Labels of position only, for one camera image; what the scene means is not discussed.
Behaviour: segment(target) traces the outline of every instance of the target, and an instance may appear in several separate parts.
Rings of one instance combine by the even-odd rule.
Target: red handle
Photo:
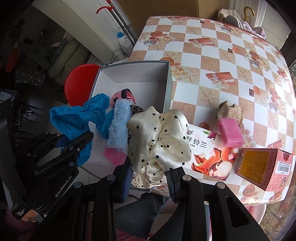
[[[96,13],[98,14],[99,11],[100,11],[101,9],[103,9],[103,8],[107,8],[107,9],[111,12],[111,10],[112,10],[114,7],[109,7],[109,6],[100,7],[100,8],[96,11]]]

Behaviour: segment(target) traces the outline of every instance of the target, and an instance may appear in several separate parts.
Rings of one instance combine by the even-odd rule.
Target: beige scrunchie
[[[220,118],[233,118],[240,126],[243,119],[242,109],[236,104],[229,106],[228,101],[224,101],[219,105],[216,123]]]
[[[151,188],[166,184],[165,172],[191,160],[187,142],[188,121],[179,110],[158,113],[150,106],[126,125],[132,134],[128,157],[134,171],[132,184]]]

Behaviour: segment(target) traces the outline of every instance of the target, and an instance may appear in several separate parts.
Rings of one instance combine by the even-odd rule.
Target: silver bolt
[[[220,189],[224,189],[225,188],[225,184],[222,182],[217,183],[217,187]]]
[[[184,176],[183,176],[183,180],[185,180],[185,181],[190,181],[190,180],[191,180],[191,176],[189,176],[189,175],[184,175]]]
[[[115,179],[115,176],[112,174],[107,176],[108,181],[113,181],[114,179]]]
[[[73,184],[74,188],[80,188],[81,187],[81,182],[76,182]]]

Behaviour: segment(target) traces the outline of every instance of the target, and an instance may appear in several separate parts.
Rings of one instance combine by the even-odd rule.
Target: barcode label
[[[239,159],[239,166],[238,169],[240,169],[240,167],[242,166],[242,161],[244,159],[244,154],[241,155],[241,158]]]
[[[291,170],[291,165],[289,163],[278,161],[275,173],[276,174],[289,175],[290,170]]]

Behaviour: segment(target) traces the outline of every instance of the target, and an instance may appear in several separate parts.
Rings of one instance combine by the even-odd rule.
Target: red stool
[[[99,68],[96,64],[82,64],[72,69],[64,84],[64,93],[70,105],[83,106],[89,100]]]

